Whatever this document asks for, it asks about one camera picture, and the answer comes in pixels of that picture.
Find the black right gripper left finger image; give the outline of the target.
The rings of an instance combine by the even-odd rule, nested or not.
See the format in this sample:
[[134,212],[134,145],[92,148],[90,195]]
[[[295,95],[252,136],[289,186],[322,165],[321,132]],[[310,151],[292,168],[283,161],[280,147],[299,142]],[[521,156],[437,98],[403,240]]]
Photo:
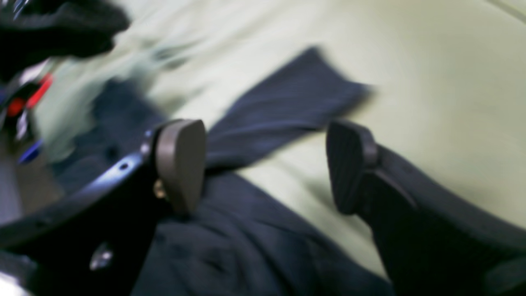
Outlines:
[[199,203],[206,138],[202,120],[162,124],[139,151],[31,214],[2,163],[2,296],[129,295],[160,217],[188,217]]

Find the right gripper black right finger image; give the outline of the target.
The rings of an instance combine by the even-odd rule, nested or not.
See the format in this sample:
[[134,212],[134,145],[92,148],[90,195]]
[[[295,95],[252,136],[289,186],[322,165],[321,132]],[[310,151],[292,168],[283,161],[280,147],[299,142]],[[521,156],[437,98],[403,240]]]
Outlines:
[[399,296],[524,296],[526,233],[436,183],[346,120],[327,129],[338,211],[370,227]]

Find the robot arm image left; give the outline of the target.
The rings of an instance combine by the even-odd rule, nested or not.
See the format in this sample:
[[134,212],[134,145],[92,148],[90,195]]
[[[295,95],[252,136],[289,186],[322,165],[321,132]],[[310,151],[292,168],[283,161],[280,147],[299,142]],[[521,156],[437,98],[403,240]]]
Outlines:
[[123,8],[110,0],[41,0],[36,12],[1,9],[1,81],[51,57],[89,58],[110,52],[129,28]]

